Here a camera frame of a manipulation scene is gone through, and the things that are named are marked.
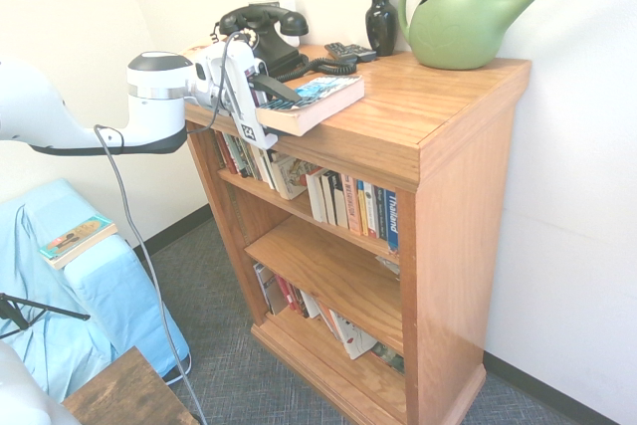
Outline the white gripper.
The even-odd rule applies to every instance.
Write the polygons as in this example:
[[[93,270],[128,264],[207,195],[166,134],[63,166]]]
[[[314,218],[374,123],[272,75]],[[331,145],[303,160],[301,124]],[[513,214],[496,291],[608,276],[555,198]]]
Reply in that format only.
[[[218,42],[192,51],[191,61],[195,65],[191,97],[202,107],[231,116],[240,135],[250,144],[261,149],[273,147],[278,137],[265,133],[259,124],[256,107],[260,100],[250,86],[288,102],[296,103],[302,97],[268,75],[255,75],[252,49],[241,40]]]

